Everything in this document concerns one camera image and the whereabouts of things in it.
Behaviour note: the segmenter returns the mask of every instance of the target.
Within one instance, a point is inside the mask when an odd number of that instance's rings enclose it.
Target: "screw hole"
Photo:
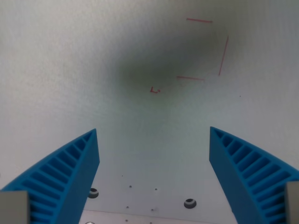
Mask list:
[[[96,188],[90,188],[88,197],[89,198],[96,198],[97,196],[99,196],[98,190]]]
[[[196,201],[192,198],[185,200],[184,207],[187,209],[193,209],[196,206]]]

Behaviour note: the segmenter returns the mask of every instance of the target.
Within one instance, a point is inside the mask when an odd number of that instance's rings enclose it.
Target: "hole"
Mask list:
[[[88,141],[91,135],[92,135],[92,132],[88,133],[86,136],[83,137],[84,140]]]
[[[231,146],[229,146],[228,153],[230,155],[233,155],[236,151],[239,150],[239,148],[241,148],[241,146],[242,144],[240,142],[234,141],[234,143]]]
[[[261,155],[254,152],[248,158],[246,158],[240,165],[239,165],[239,170],[242,172],[244,171],[247,167],[249,167],[252,163],[257,161],[259,158],[261,158]]]
[[[55,167],[57,170],[61,171],[67,176],[71,176],[71,169],[69,169],[66,165],[62,162],[58,161],[57,159],[53,158],[49,161],[49,164]]]
[[[64,187],[62,187],[60,184],[55,183],[54,181],[50,180],[49,178],[45,177],[44,175],[41,175],[38,172],[35,172],[31,175],[31,177],[37,181],[40,181],[56,190],[59,190],[61,192],[63,192]]]
[[[282,172],[278,175],[275,175],[274,177],[272,177],[271,179],[267,180],[264,184],[260,185],[258,188],[254,189],[252,192],[253,194],[257,194],[271,186],[273,186],[274,184],[285,180],[286,178],[290,177],[291,175],[287,172]]]
[[[98,190],[96,188],[90,188],[88,197],[89,198],[96,198],[98,196],[99,196]]]
[[[262,179],[266,178],[267,176],[275,173],[279,169],[280,169],[280,167],[278,165],[272,165],[272,166],[266,168],[260,174],[258,174],[254,178],[252,178],[252,180],[248,182],[248,185],[250,187],[253,186],[253,185],[255,185],[256,183],[260,182]]]
[[[39,223],[50,223],[50,220],[48,219],[41,218],[41,217],[34,217],[34,216],[30,216],[30,221],[39,222]]]
[[[192,198],[185,200],[184,207],[187,209],[193,209],[196,206],[196,201]]]
[[[225,136],[222,143],[223,143],[224,147],[227,147],[232,141],[233,141],[232,138]]]
[[[30,200],[34,201],[34,202],[38,202],[44,205],[48,205],[52,208],[55,208],[57,205],[53,202],[49,202],[48,200],[40,197],[40,196],[36,196],[35,194],[32,194],[31,192],[28,192],[29,198]]]
[[[85,148],[85,142],[83,142],[82,139],[79,139],[75,145],[80,149],[80,150],[83,150]]]
[[[49,174],[50,176],[54,177],[55,179],[61,181],[62,183],[67,183],[67,178],[62,176],[57,171],[53,170],[51,167],[44,165],[41,167],[41,170],[45,172],[46,174]]]
[[[277,219],[269,222],[269,224],[279,224],[279,223],[285,223],[285,216],[277,218]]]
[[[80,158],[81,153],[74,146],[67,147],[66,151],[75,159],[78,160]]]
[[[76,162],[69,157],[65,152],[61,152],[57,156],[59,159],[61,159],[63,162],[65,162],[67,165],[69,165],[72,168],[75,168]]]
[[[49,197],[55,198],[55,199],[60,199],[60,196],[58,194],[53,193],[52,191],[47,190],[46,188],[43,188],[41,186],[39,186],[36,183],[33,183],[30,180],[26,180],[22,183],[23,186],[28,187],[32,190],[35,190],[39,193],[42,193],[44,195],[47,195]]]
[[[285,189],[285,185],[282,184],[282,185],[280,185],[279,187],[277,187],[275,189],[268,190],[266,193],[259,196],[257,198],[257,201],[262,202],[262,201],[264,201],[268,198],[280,196],[281,194],[284,194],[284,189]]]
[[[271,200],[270,202],[264,204],[264,205],[262,206],[262,209],[263,209],[263,210],[264,210],[264,209],[269,209],[269,208],[271,208],[271,207],[273,207],[273,206],[275,206],[275,205],[277,205],[277,204],[281,204],[281,203],[283,203],[284,201],[285,201],[285,196],[284,196],[284,195],[281,195],[281,196],[279,196],[279,197],[277,197],[277,198],[274,198],[274,199]]]
[[[285,204],[281,203],[278,205],[278,208],[266,213],[266,217],[276,216],[285,212]]]
[[[220,131],[215,130],[216,134],[218,135],[218,137],[221,139],[223,137],[223,133]]]
[[[249,153],[251,153],[252,149],[245,146],[241,148],[236,154],[234,154],[234,162],[238,164],[242,159],[244,159]]]
[[[243,175],[245,179],[255,174],[258,170],[262,169],[264,166],[269,164],[270,160],[262,158],[260,161],[256,162],[252,167],[250,167]]]
[[[33,205],[33,204],[30,205],[30,211],[33,211],[33,212],[36,212],[36,213],[45,214],[45,215],[49,215],[49,216],[53,215],[52,211],[49,211],[49,210],[46,210],[46,209],[42,209],[38,205]]]

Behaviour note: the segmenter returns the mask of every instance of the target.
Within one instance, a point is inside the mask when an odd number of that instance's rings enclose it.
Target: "red marker line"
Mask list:
[[[213,22],[213,21],[210,21],[210,20],[198,20],[198,19],[191,19],[191,18],[187,18],[187,20],[196,21],[196,22],[208,22],[208,23]]]
[[[193,80],[199,80],[204,81],[204,78],[193,78],[193,77],[186,77],[186,76],[177,76],[177,78],[186,78],[186,79],[193,79]]]
[[[154,91],[154,87],[152,86],[149,92],[159,93],[159,92],[161,92],[161,90],[157,90],[157,92],[155,92],[155,91]]]
[[[228,46],[228,37],[226,39],[225,48],[224,48],[224,52],[223,52],[223,56],[222,56],[222,60],[221,60],[221,65],[220,65],[219,74],[218,74],[219,76],[220,76],[220,73],[221,73],[222,64],[223,64],[223,61],[224,61],[224,56],[225,56],[227,46]]]

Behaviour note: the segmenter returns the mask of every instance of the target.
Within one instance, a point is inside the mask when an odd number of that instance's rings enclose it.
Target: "blue plastic rib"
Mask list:
[[[99,163],[93,129],[33,165],[2,191],[28,192],[32,224],[78,224]]]
[[[238,224],[283,224],[285,184],[299,171],[266,151],[210,129],[210,162]]]

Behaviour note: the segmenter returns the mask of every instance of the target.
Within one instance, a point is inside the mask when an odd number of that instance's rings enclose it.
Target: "white surface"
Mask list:
[[[299,168],[296,1],[0,4],[0,187],[92,128],[100,195],[87,210],[236,223],[208,162],[210,126]]]
[[[82,213],[79,224],[86,224],[88,222],[93,222],[94,224],[208,224],[167,218],[85,210]]]

